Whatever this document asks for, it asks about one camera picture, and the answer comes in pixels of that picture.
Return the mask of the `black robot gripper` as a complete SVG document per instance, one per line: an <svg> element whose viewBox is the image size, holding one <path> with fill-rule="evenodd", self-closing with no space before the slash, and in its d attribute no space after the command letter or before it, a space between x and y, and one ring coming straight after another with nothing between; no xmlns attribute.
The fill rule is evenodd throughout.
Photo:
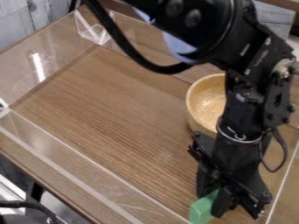
<svg viewBox="0 0 299 224"><path fill-rule="evenodd" d="M199 131L191 134L188 152L199 163L196 195L203 198L217 190L211 215L220 218L241 206L256 220L272 194L259 172L261 164L257 143L236 143L223 135L211 137Z"/></svg>

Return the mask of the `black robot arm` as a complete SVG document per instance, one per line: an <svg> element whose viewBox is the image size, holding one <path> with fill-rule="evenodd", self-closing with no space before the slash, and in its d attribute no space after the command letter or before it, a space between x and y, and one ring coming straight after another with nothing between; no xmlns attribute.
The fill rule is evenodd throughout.
<svg viewBox="0 0 299 224"><path fill-rule="evenodd" d="M183 65L224 70L225 104L216 136L193 136L197 195L211 198L211 215L244 207L257 217L272 195L261 179L264 155L287 123L295 76L292 48L257 22L251 0L125 0L164 32Z"/></svg>

